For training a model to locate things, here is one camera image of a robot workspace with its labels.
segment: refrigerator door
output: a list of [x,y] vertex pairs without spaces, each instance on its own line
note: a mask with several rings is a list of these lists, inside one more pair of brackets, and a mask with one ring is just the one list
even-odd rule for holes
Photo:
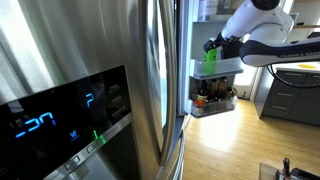
[[177,40],[178,44],[178,92],[177,99],[179,116],[190,113],[188,106],[189,98],[189,69],[191,59],[191,43],[192,43],[192,14],[193,1],[192,0],[177,0]]
[[[164,128],[157,3],[166,59]],[[172,1],[4,0],[0,8],[0,104],[124,65],[141,178],[158,177],[182,127],[175,120]]]

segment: control panel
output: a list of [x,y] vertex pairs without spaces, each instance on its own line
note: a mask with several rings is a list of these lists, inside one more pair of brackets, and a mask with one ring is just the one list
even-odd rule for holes
[[130,112],[124,66],[1,105],[0,179],[66,175],[130,123]]

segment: gray cabinet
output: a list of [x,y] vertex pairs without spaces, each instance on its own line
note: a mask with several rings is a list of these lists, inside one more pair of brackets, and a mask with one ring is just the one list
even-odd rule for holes
[[[294,84],[320,84],[320,74],[277,71],[283,80]],[[292,88],[273,80],[262,114],[292,121],[320,125],[320,88]]]

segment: blue digital numbers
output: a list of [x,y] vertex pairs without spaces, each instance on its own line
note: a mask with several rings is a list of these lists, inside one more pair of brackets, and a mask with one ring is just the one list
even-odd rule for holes
[[[56,125],[56,121],[53,119],[52,113],[51,113],[51,112],[47,112],[47,113],[44,113],[44,114],[40,115],[39,119],[33,118],[33,119],[30,119],[30,120],[24,122],[25,125],[34,124],[34,126],[32,126],[31,128],[29,128],[27,131],[28,131],[28,132],[31,132],[31,131],[33,131],[33,130],[35,130],[35,129],[37,129],[37,128],[40,128],[40,127],[41,127],[41,124],[44,123],[44,120],[43,120],[44,117],[49,117],[50,120],[51,120],[51,122],[52,122],[52,124],[53,124],[54,126]],[[27,133],[27,132],[25,132],[25,131],[24,131],[24,132],[21,132],[21,133],[18,133],[18,134],[16,135],[16,138],[19,138],[19,137],[21,137],[21,136],[24,136],[26,133]]]
[[92,102],[94,100],[93,94],[89,93],[89,94],[86,95],[86,97],[89,98],[87,100],[87,106],[90,107],[90,102]]
[[43,124],[43,118],[46,117],[46,116],[49,116],[49,117],[50,117],[52,124],[55,126],[55,125],[56,125],[56,122],[54,121],[53,116],[52,116],[52,114],[51,114],[50,112],[47,112],[47,113],[42,114],[42,115],[39,117],[40,122]]
[[31,123],[33,123],[33,122],[35,122],[36,125],[33,126],[32,128],[29,128],[29,129],[28,129],[28,132],[33,131],[33,130],[35,130],[35,129],[37,129],[37,128],[40,127],[40,123],[39,123],[39,120],[38,120],[37,118],[33,118],[33,119],[25,122],[24,124],[31,124]]

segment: refrigerator door handle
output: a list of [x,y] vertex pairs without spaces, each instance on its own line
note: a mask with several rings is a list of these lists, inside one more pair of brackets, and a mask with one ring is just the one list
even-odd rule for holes
[[173,179],[177,179],[177,180],[182,178],[182,173],[183,173],[184,146],[186,141],[183,129],[181,130],[180,138],[181,138],[181,144],[180,144],[180,150],[179,150],[178,164],[177,164],[176,172],[173,175]]
[[166,132],[164,133],[159,166],[164,166],[170,152],[170,145],[174,133],[176,104],[177,104],[177,59],[174,37],[174,13],[171,0],[158,0],[163,24],[163,40],[166,49],[167,68],[167,115]]

